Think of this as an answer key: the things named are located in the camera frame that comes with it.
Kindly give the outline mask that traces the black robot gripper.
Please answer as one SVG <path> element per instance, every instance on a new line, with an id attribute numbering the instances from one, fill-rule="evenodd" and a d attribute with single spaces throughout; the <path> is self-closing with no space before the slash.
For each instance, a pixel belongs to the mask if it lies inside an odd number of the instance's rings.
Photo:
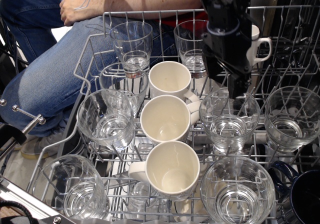
<path id="1" fill-rule="evenodd" d="M 252 83 L 252 67 L 247 51 L 252 44 L 252 29 L 239 27 L 229 32 L 208 28 L 202 35 L 202 60 L 207 76 L 217 80 L 223 71 L 229 73 L 227 89 L 231 99 L 242 96 Z"/>

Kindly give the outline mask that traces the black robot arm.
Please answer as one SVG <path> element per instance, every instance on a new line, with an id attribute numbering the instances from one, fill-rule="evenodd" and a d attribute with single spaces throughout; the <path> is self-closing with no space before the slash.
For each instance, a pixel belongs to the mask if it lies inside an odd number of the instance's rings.
<path id="1" fill-rule="evenodd" d="M 222 71 L 228 73 L 229 97 L 235 99 L 247 92 L 252 66 L 247 52 L 252 46 L 253 19 L 247 13 L 251 0 L 201 0 L 208 15 L 206 32 L 202 33 L 202 59 L 211 79 Z"/>

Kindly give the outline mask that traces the person's bare hand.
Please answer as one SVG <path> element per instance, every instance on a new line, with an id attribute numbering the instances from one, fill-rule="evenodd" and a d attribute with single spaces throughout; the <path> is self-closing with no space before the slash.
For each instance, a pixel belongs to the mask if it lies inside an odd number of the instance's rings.
<path id="1" fill-rule="evenodd" d="M 104 13 L 105 0 L 62 0 L 59 4 L 60 17 L 65 26 L 89 20 Z"/>

